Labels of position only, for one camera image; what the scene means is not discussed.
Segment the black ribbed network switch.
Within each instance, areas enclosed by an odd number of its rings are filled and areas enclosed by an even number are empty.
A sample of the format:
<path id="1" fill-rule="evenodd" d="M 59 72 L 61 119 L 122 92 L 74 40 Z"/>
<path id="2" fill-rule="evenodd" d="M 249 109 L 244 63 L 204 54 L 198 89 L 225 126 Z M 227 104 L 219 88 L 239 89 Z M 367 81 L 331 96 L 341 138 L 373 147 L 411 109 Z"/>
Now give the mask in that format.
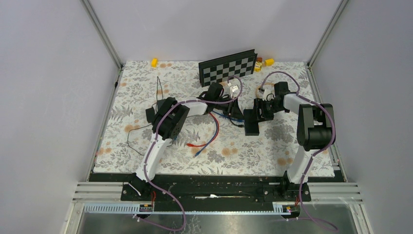
<path id="1" fill-rule="evenodd" d="M 259 116 L 256 109 L 244 109 L 244 133 L 246 136 L 258 136 L 259 130 Z"/>

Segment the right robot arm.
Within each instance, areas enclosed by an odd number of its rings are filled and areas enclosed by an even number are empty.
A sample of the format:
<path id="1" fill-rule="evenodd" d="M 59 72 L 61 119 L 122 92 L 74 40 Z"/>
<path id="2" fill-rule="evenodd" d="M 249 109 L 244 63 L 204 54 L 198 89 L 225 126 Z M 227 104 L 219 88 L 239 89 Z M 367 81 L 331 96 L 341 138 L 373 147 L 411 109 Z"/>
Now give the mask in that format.
<path id="1" fill-rule="evenodd" d="M 252 125 L 254 135 L 259 134 L 259 123 L 273 120 L 275 113 L 292 112 L 298 116 L 296 138 L 299 148 L 286 171 L 288 182 L 279 188 L 281 198 L 291 201 L 299 194 L 296 184 L 307 181 L 315 156 L 336 140 L 334 108 L 330 103 L 317 103 L 291 92 L 287 82 L 283 81 L 274 85 L 273 92 L 265 90 L 261 98 L 255 98 L 251 111 L 251 116 L 245 120 Z"/>

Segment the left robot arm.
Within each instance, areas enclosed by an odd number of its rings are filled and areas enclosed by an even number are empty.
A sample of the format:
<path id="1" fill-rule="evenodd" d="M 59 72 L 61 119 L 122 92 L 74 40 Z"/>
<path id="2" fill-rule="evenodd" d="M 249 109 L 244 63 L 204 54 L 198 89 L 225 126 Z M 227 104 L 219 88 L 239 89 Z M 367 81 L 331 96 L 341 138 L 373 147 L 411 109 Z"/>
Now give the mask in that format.
<path id="1" fill-rule="evenodd" d="M 167 145 L 181 132 L 187 117 L 202 116 L 215 109 L 223 112 L 239 109 L 238 98 L 242 90 L 235 97 L 224 97 L 223 92 L 223 86 L 214 83 L 197 98 L 177 101 L 169 97 L 157 102 L 158 110 L 146 110 L 147 121 L 152 125 L 152 135 L 144 159 L 135 171 L 140 180 L 149 182 L 154 179 L 160 158 Z"/>

